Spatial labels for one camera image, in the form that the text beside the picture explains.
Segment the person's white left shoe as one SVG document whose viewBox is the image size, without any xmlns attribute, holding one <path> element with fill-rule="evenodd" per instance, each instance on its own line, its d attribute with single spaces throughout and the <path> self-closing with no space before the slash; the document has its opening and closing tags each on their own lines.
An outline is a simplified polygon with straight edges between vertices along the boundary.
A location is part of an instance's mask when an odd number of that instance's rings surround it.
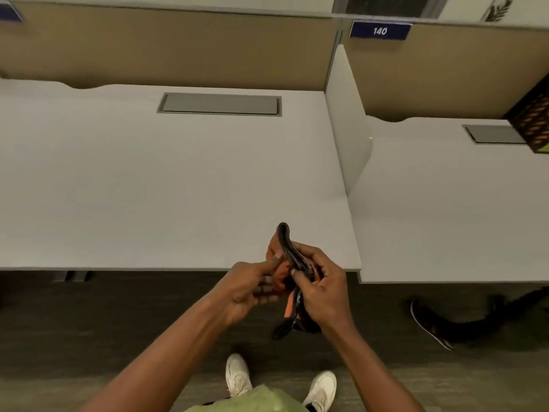
<svg viewBox="0 0 549 412">
<path fill-rule="evenodd" d="M 231 398 L 243 395 L 253 389 L 248 365 L 238 353 L 227 358 L 225 379 Z"/>
</svg>

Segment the dark glass panel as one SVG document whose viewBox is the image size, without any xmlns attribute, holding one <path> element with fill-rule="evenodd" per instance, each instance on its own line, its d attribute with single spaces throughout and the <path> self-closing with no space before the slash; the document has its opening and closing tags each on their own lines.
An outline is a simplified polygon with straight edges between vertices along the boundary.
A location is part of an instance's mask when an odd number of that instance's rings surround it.
<svg viewBox="0 0 549 412">
<path fill-rule="evenodd" d="M 334 0 L 332 13 L 437 19 L 448 0 Z"/>
</svg>

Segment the blue desk sign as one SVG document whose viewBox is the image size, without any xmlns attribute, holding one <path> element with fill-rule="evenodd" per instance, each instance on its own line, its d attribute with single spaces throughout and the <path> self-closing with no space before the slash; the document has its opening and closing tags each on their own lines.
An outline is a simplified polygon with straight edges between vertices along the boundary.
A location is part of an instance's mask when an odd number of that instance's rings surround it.
<svg viewBox="0 0 549 412">
<path fill-rule="evenodd" d="M 411 22 L 354 20 L 350 38 L 404 41 L 412 28 Z"/>
<path fill-rule="evenodd" d="M 0 22 L 23 23 L 24 19 L 12 3 L 0 0 Z"/>
</svg>

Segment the wide beige partition panel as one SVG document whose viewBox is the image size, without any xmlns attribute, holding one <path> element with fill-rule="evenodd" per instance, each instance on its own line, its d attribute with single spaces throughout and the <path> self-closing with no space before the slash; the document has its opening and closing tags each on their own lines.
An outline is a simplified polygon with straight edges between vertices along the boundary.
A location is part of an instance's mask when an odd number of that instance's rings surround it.
<svg viewBox="0 0 549 412">
<path fill-rule="evenodd" d="M 323 90 L 338 20 L 16 1 L 0 76 L 108 84 Z"/>
</svg>

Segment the person's right hand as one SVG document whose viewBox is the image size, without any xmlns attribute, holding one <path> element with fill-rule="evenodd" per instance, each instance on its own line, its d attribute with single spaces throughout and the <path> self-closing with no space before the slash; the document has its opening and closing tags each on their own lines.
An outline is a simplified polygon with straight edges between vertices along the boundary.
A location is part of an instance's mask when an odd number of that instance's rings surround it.
<svg viewBox="0 0 549 412">
<path fill-rule="evenodd" d="M 303 296 L 307 313 L 329 338 L 335 335 L 346 336 L 356 331 L 349 305 L 345 271 L 319 248 L 299 242 L 294 242 L 294 247 L 312 259 L 324 274 L 318 282 L 318 296 Z"/>
</svg>

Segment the white desk divider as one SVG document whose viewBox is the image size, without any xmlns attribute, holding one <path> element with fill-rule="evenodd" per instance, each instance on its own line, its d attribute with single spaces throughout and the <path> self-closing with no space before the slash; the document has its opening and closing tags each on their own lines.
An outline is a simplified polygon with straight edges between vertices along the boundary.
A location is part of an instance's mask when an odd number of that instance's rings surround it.
<svg viewBox="0 0 549 412">
<path fill-rule="evenodd" d="M 342 44 L 335 49 L 325 97 L 345 191 L 349 195 L 371 158 L 373 138 Z"/>
</svg>

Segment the person's white right shoe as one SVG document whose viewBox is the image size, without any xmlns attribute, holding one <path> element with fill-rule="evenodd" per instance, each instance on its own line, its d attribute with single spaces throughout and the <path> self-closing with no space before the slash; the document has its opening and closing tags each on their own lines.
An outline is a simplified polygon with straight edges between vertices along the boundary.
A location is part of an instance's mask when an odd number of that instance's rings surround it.
<svg viewBox="0 0 549 412">
<path fill-rule="evenodd" d="M 309 412 L 329 412 L 336 392 L 337 377 L 331 371 L 323 371 L 313 379 L 303 406 Z"/>
</svg>

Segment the person's white shoe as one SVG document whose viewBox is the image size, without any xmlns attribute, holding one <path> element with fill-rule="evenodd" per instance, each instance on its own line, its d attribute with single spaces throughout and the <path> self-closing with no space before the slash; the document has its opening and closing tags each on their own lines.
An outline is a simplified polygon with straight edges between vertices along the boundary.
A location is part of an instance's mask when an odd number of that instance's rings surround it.
<svg viewBox="0 0 549 412">
<path fill-rule="evenodd" d="M 313 379 L 303 406 L 309 412 L 329 412 L 336 392 L 337 377 L 331 371 L 323 371 Z"/>
<path fill-rule="evenodd" d="M 227 358 L 225 379 L 231 398 L 243 395 L 253 389 L 248 365 L 238 353 Z"/>
</svg>

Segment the person's right forearm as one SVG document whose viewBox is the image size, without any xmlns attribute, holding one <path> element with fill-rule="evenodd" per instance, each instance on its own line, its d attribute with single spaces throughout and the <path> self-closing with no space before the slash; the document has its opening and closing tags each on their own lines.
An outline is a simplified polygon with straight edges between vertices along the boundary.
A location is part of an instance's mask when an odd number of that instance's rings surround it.
<svg viewBox="0 0 549 412">
<path fill-rule="evenodd" d="M 323 325 L 322 332 L 339 353 L 367 412 L 425 412 L 360 335 L 352 322 Z"/>
</svg>

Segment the dark orange-patterned box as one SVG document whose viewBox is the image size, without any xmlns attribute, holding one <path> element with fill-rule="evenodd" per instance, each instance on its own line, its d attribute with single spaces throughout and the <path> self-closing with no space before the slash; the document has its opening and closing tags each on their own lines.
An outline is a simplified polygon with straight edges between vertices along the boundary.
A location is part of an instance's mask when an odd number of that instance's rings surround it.
<svg viewBox="0 0 549 412">
<path fill-rule="evenodd" d="M 532 152 L 549 154 L 549 74 L 504 115 Z"/>
</svg>

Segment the person's green garment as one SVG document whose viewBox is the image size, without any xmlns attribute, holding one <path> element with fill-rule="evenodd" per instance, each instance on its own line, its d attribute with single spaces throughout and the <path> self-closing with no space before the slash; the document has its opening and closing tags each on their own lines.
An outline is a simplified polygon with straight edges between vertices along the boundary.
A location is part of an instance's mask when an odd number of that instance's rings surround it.
<svg viewBox="0 0 549 412">
<path fill-rule="evenodd" d="M 195 405 L 183 412 L 310 412 L 285 391 L 259 385 L 236 397 Z"/>
</svg>

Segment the person's left hand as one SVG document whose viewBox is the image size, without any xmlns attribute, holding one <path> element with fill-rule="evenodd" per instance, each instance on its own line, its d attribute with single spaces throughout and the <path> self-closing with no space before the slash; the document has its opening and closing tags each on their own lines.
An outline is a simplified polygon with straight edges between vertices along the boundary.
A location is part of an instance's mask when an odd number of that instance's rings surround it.
<svg viewBox="0 0 549 412">
<path fill-rule="evenodd" d="M 236 263 L 210 291 L 229 326 L 243 320 L 253 307 L 275 302 L 282 295 L 273 285 L 275 272 L 248 272 L 245 264 Z"/>
</svg>

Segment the person's left forearm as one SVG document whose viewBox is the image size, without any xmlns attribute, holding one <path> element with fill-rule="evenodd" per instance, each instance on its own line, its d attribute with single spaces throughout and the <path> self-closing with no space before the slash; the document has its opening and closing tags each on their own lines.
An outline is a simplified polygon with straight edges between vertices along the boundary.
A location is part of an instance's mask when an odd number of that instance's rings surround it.
<svg viewBox="0 0 549 412">
<path fill-rule="evenodd" d="M 168 412 L 229 327 L 230 297 L 209 292 L 78 412 Z"/>
</svg>

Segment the leaf print picture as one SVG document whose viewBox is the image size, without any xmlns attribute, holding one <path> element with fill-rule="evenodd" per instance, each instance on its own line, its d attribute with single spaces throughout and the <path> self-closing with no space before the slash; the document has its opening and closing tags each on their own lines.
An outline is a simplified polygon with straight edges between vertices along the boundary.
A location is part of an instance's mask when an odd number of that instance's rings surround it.
<svg viewBox="0 0 549 412">
<path fill-rule="evenodd" d="M 499 22 L 509 12 L 514 0 L 492 0 L 480 22 Z"/>
</svg>

